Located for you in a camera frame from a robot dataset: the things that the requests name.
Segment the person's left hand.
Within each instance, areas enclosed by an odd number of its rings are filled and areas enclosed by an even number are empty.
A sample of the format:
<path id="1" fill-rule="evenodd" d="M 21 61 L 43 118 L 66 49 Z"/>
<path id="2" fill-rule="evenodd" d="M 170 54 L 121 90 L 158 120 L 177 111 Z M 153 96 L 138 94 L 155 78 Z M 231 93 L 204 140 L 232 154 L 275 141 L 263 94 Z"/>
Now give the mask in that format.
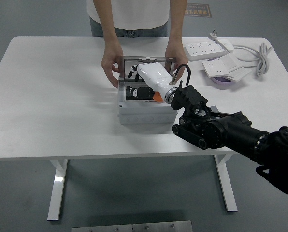
<path id="1" fill-rule="evenodd" d="M 181 42 L 179 43 L 168 42 L 168 45 L 165 50 L 165 55 L 166 57 L 169 57 L 169 58 L 175 58 L 174 70 L 177 70 L 179 66 L 183 64 L 188 64 L 188 58 L 185 54 L 185 51 Z"/>

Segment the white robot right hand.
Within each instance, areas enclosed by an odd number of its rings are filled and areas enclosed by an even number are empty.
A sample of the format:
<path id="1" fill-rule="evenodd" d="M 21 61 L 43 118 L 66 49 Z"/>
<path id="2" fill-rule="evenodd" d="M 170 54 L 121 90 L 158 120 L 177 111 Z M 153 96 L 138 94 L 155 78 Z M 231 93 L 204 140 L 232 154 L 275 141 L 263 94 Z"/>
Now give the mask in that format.
<path id="1" fill-rule="evenodd" d="M 166 103 L 170 104 L 170 96 L 176 92 L 176 87 L 170 84 L 172 76 L 160 63 L 133 65 L 128 78 L 131 78 L 134 73 L 141 77 L 154 92 L 158 92 Z"/>

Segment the person's right hand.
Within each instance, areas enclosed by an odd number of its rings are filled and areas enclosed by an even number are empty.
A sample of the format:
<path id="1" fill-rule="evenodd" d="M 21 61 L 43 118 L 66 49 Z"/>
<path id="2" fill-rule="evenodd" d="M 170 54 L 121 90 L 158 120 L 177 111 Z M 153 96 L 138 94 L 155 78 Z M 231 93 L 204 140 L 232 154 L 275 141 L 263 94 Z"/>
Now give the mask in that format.
<path id="1" fill-rule="evenodd" d="M 121 73 L 119 62 L 122 55 L 123 50 L 120 43 L 105 45 L 101 67 L 107 79 L 115 88 L 118 88 L 118 79 L 114 76 L 114 73 Z"/>

